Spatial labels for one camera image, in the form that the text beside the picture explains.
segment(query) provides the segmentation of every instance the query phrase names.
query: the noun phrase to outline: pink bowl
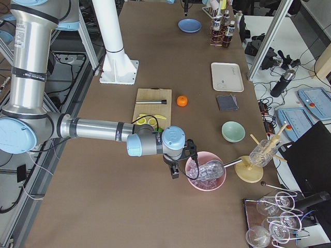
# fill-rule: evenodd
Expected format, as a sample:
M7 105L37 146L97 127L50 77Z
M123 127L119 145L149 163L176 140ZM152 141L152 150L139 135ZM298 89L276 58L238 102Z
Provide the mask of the pink bowl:
M198 163L199 163L199 166L201 166L201 165L203 165L203 164L205 164L205 163L207 163L207 162L209 162L211 160L218 160L218 161L220 161L223 164L222 160L219 157L217 157L215 154L211 153L211 152L208 152L208 151L199 151L198 152ZM194 161L191 158L189 158L187 160L187 162L186 162L186 165L185 165L185 172L190 171L191 170L191 167L194 168L194 166L195 166ZM206 187L202 183L193 183L194 180L191 180L189 178L188 178L188 181L190 182L190 184L193 187L197 188L198 190L201 190L201 191L212 191L212 190L216 190L219 187L221 187L222 184L224 183L226 177L227 177L227 170L224 169L223 176L217 178L216 179L216 182L211 187Z

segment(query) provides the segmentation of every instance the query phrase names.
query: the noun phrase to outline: white table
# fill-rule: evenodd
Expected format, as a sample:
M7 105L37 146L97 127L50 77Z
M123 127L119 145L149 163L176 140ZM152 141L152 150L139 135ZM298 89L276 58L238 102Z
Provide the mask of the white table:
M245 16L245 22L247 25L246 28L251 31L251 36L258 36L262 33L266 33L271 21L272 17ZM300 58L302 65L307 63L304 67L313 70L315 59L310 53L310 51L307 50L308 48L306 44L304 43L301 35L295 28L290 18L284 18L284 20L282 21L282 24L271 44L271 47L275 49L275 53L277 53L278 50L281 50L284 53L285 57L289 54L290 57L294 60ZM250 67L253 63L254 57L246 55L246 60ZM285 97L282 98L281 96L279 96L278 98L274 98L274 104L272 104L273 108L269 111L271 115L274 115L275 109L277 110L280 108L288 107L304 107L301 100L297 96L297 91L299 89L308 88L306 85L310 87L323 87L330 92L330 87L328 86L329 83L327 79L322 79L322 81L325 83L323 84L320 80L311 78L308 70L302 67L294 69L296 70L296 76L294 80L292 80L291 83L288 85L287 94L282 94L283 96L285 95ZM260 68L253 79L257 99L271 97L270 90L275 86L276 82L279 80L280 76L284 72L285 71L278 66L273 68L273 72L271 72L270 69L261 70ZM283 103L283 99L285 101L284 105L278 106L279 104ZM275 128L276 132L280 128L279 122L277 124L278 125ZM284 133L281 135L281 141L283 144L290 142L289 138ZM279 160L274 159L274 162L276 166L279 165ZM281 176L281 183L285 183L291 190L300 190L286 163L281 162L277 170ZM306 228L306 230L310 232L311 236L308 239L303 239L302 241L299 241L298 247L306 247L309 245L317 245L330 242L320 225Z

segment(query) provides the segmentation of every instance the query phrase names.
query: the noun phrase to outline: bottle cap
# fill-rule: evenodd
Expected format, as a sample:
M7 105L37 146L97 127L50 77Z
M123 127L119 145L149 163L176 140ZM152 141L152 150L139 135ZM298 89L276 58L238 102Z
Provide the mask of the bottle cap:
M285 80L292 80L295 77L295 70L289 69L284 74L283 77Z

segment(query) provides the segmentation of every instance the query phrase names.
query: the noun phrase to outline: orange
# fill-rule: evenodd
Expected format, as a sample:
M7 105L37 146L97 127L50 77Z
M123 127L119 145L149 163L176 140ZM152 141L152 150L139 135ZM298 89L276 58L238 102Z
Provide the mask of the orange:
M186 96L177 97L177 105L181 107L185 107L188 103L188 99Z

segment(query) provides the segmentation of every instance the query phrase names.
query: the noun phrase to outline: white pole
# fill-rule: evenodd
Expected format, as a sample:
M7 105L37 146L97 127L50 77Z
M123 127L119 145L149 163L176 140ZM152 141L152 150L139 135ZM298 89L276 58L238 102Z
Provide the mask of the white pole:
M115 1L92 2L107 53L100 82L134 84L138 61L130 60L125 54Z

